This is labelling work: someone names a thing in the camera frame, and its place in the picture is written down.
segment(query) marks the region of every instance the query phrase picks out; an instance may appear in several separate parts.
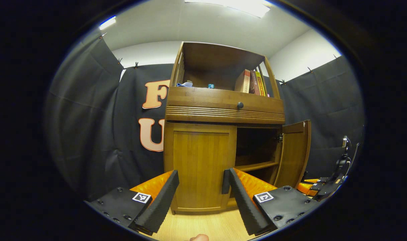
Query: cabinet door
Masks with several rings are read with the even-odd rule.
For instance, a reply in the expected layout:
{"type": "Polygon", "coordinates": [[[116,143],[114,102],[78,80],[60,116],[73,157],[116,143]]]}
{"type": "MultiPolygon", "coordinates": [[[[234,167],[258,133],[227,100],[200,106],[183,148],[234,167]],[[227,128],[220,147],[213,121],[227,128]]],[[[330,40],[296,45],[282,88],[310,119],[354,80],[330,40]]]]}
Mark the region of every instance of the cabinet door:
{"type": "Polygon", "coordinates": [[[310,120],[282,127],[281,160],[274,186],[298,186],[309,158],[310,131],[310,120]]]}
{"type": "Polygon", "coordinates": [[[178,170],[179,185],[171,210],[185,212],[225,209],[223,172],[234,167],[236,126],[165,124],[165,171],[178,170]]]}

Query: book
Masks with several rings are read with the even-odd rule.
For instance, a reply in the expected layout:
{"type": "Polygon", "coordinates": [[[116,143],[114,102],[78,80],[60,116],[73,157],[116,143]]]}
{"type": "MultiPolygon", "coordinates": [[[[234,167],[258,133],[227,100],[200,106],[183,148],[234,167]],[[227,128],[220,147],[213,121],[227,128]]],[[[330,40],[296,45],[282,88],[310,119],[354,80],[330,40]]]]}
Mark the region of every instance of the book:
{"type": "Polygon", "coordinates": [[[260,72],[256,71],[258,86],[260,87],[260,93],[262,96],[266,96],[266,92],[264,91],[263,80],[261,79],[260,72]]]}
{"type": "Polygon", "coordinates": [[[243,70],[243,72],[236,79],[234,85],[234,91],[249,93],[249,79],[251,72],[249,70],[243,70]]]}
{"type": "Polygon", "coordinates": [[[257,75],[254,70],[251,70],[251,84],[249,84],[249,92],[256,95],[261,95],[257,75]]]}

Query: yellow book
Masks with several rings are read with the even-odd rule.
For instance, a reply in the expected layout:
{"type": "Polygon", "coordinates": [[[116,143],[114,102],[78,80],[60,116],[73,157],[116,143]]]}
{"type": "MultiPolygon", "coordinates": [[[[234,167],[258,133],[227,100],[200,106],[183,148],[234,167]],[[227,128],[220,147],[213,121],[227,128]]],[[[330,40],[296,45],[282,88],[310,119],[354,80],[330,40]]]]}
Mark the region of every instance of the yellow book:
{"type": "Polygon", "coordinates": [[[260,87],[260,93],[262,96],[266,96],[266,92],[264,91],[263,80],[261,79],[260,72],[256,71],[258,85],[260,87]]]}

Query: drawer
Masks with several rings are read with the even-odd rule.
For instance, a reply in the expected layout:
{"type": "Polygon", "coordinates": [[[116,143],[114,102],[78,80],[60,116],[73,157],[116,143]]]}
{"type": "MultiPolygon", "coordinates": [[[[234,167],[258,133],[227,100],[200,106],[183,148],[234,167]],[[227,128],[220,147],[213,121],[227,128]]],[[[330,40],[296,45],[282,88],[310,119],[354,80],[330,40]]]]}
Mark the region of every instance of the drawer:
{"type": "Polygon", "coordinates": [[[283,101],[232,90],[170,87],[166,120],[285,124],[283,101]]]}

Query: open cabinet door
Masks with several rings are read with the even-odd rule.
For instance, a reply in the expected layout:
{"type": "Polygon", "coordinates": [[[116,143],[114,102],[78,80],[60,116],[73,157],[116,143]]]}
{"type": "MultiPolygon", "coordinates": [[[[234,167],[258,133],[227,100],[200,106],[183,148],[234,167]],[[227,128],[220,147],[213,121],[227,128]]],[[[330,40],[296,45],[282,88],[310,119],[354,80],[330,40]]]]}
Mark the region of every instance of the open cabinet door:
{"type": "Polygon", "coordinates": [[[297,188],[309,158],[310,130],[310,120],[282,127],[281,160],[274,186],[297,188]]]}

